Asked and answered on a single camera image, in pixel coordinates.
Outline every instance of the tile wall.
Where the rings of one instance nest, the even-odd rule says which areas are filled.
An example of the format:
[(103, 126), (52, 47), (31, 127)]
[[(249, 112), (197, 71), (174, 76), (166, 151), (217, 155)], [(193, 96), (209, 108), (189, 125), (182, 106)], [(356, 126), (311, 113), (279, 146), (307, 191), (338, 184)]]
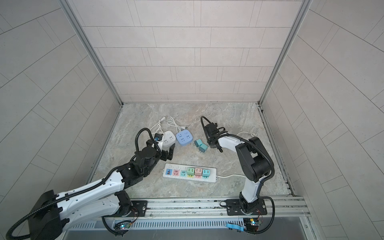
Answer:
[(0, 1), (0, 56), (5, 237), (42, 193), (86, 182), (119, 103), (56, 0)]
[(68, 2), (123, 102), (258, 101), (301, 5)]
[(322, 239), (384, 239), (383, 16), (380, 0), (313, 0), (263, 104)]

